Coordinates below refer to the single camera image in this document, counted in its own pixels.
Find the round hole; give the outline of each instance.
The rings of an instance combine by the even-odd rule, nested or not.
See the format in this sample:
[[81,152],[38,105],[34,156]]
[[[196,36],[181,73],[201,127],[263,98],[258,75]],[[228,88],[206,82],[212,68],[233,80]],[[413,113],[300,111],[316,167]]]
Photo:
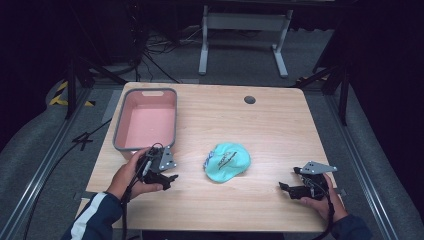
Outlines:
[[252,96],[246,96],[246,97],[244,98],[244,101],[245,101],[247,104],[254,104],[254,103],[256,102],[256,99],[255,99],[254,97],[252,97]]

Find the teal cloth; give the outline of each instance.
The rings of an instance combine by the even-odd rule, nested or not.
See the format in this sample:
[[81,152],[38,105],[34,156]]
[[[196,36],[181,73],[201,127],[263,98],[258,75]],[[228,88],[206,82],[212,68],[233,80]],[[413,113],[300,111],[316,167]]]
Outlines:
[[238,143],[221,143],[209,153],[204,164],[206,175],[215,182],[224,183],[246,171],[250,155]]

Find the yellow tape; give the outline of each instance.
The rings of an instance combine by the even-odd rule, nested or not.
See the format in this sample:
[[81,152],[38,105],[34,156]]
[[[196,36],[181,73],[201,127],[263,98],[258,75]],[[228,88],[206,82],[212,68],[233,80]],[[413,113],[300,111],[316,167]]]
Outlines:
[[[63,105],[68,106],[68,101],[66,100],[60,100],[60,96],[62,95],[65,88],[68,86],[68,81],[63,80],[62,84],[58,87],[56,93],[54,94],[54,97],[52,100],[50,100],[50,105]],[[84,106],[87,107],[94,107],[96,105],[96,101],[87,101],[85,102]]]

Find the table leg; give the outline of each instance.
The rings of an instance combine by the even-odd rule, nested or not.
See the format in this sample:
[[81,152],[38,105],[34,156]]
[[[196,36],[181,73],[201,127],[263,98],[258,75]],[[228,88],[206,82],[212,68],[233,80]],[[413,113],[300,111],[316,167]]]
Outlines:
[[287,35],[287,30],[290,25],[292,14],[293,14],[293,10],[287,11],[286,19],[280,31],[281,32],[280,41],[278,42],[278,45],[277,44],[272,45],[275,61],[277,62],[277,66],[278,66],[278,71],[280,72],[280,76],[282,78],[288,77],[286,65],[284,64],[283,56],[281,55],[281,49],[283,48],[284,39],[286,38],[286,35]]
[[202,51],[200,53],[199,74],[205,75],[208,64],[208,6],[203,7],[203,22],[202,22]]

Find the dark background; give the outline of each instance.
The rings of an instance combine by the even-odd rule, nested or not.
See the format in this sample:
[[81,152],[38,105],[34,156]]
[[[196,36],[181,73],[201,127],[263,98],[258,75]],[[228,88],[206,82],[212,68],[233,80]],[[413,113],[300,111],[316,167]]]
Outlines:
[[[45,3],[0,3],[0,149],[24,124],[45,110],[47,92],[65,74],[70,46],[100,65],[134,57],[131,26],[122,2]],[[424,191],[419,187],[424,182],[422,11],[416,4],[400,0],[357,4],[361,10],[347,14],[341,23],[338,16],[323,18],[315,10],[298,11],[292,28],[338,26],[319,65],[349,63],[350,81],[361,106],[423,218]],[[152,25],[170,38],[177,38],[178,31],[188,25],[199,24],[199,6],[155,6],[148,11],[150,22],[143,24]],[[52,9],[60,21],[51,14]]]

